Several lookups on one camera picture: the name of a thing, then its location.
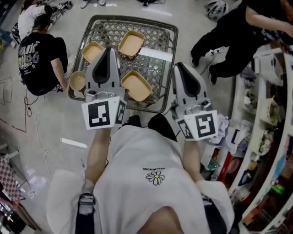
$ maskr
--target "white t-shirt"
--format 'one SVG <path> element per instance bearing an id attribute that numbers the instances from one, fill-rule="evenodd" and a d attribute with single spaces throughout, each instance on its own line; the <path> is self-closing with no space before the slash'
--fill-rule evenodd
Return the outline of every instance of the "white t-shirt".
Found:
<path id="1" fill-rule="evenodd" d="M 45 6 L 31 5 L 18 17 L 18 30 L 20 40 L 25 38 L 33 28 L 33 24 L 37 16 L 45 14 Z"/>
<path id="2" fill-rule="evenodd" d="M 122 127 L 113 137 L 113 159 L 93 186 L 78 174 L 59 170 L 47 200 L 48 223 L 54 234 L 71 234 L 79 196 L 93 189 L 96 198 L 95 233 L 135 234 L 150 215 L 172 207 L 185 234 L 209 234 L 202 195 L 213 200 L 227 230 L 234 213 L 220 182 L 194 183 L 183 169 L 180 146 L 151 129 Z"/>

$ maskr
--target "helmet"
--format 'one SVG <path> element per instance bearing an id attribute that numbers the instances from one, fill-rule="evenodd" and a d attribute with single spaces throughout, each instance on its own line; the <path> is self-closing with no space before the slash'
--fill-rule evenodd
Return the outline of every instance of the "helmet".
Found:
<path id="1" fill-rule="evenodd" d="M 222 0 L 208 0 L 206 4 L 207 14 L 206 16 L 213 20 L 218 21 L 223 15 L 229 11 L 229 6 Z"/>

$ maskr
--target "floor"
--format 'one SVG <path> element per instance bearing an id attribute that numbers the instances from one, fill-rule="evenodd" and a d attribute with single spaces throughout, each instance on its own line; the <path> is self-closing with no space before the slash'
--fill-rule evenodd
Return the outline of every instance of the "floor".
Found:
<path id="1" fill-rule="evenodd" d="M 19 0 L 12 8 L 2 29 L 10 30 L 17 22 L 21 2 Z M 54 24 L 50 33 L 55 37 L 64 38 L 69 54 L 75 55 L 84 30 L 93 15 L 127 15 L 154 19 L 178 27 L 175 62 L 190 64 L 190 50 L 193 45 L 216 25 L 205 17 L 204 2 L 204 0 L 166 0 L 165 4 L 143 8 L 136 0 L 108 0 L 107 3 L 114 3 L 117 6 L 104 7 L 95 7 L 93 0 L 82 10 L 80 8 L 82 0 L 73 0 L 72 9 L 65 12 Z M 223 58 L 224 54 L 218 54 L 214 62 Z M 198 68 L 200 73 L 210 60 L 209 56 L 201 60 Z M 10 151 L 19 150 L 19 156 L 13 158 L 12 161 L 30 184 L 30 188 L 24 187 L 27 198 L 22 204 L 44 233 L 51 233 L 45 212 L 51 175 L 58 169 L 82 174 L 87 158 L 87 147 L 91 144 L 94 132 L 87 131 L 85 128 L 81 102 L 71 100 L 67 92 L 48 93 L 45 100 L 44 97 L 39 97 L 32 105 L 32 109 L 37 114 L 44 102 L 40 113 L 37 116 L 26 116 L 23 99 L 27 90 L 19 81 L 17 49 L 8 47 L 2 55 L 2 61 L 3 64 L 0 66 L 0 144 L 7 142 Z M 206 81 L 207 75 L 206 71 L 203 74 Z M 211 86 L 207 81 L 207 87 L 214 109 L 217 109 L 218 113 L 229 115 L 233 103 L 233 78 L 221 79 L 215 86 Z M 29 102 L 35 100 L 35 97 L 29 93 L 27 97 Z M 173 94 L 170 94 L 169 101 L 173 98 Z M 150 115 L 142 114 L 142 116 L 144 125 Z M 177 133 L 179 128 L 172 120 L 170 113 L 166 117 L 174 128 L 174 132 Z M 68 145 L 62 141 L 63 138 L 83 143 L 83 145 L 82 147 Z"/>

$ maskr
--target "black hair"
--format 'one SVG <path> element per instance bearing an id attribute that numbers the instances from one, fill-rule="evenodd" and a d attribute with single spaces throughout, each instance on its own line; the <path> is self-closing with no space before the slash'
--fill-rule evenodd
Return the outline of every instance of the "black hair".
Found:
<path id="1" fill-rule="evenodd" d="M 51 23 L 50 16 L 46 14 L 42 14 L 35 19 L 35 23 L 33 25 L 33 30 L 43 30 L 45 27 L 49 26 Z"/>
<path id="2" fill-rule="evenodd" d="M 29 8 L 33 4 L 33 0 L 24 0 L 22 2 L 22 12 L 25 11 L 27 8 Z"/>

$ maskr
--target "shoulder strap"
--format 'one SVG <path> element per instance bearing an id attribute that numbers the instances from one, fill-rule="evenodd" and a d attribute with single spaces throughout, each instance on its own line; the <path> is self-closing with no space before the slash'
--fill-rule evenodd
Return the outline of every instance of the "shoulder strap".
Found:
<path id="1" fill-rule="evenodd" d="M 76 216 L 75 234 L 94 234 L 94 205 L 96 199 L 93 194 L 84 193 L 79 196 Z"/>
<path id="2" fill-rule="evenodd" d="M 225 221 L 212 199 L 206 196 L 202 196 L 202 200 L 204 203 L 206 219 L 207 223 L 209 224 L 211 234 L 226 234 L 227 227 Z"/>

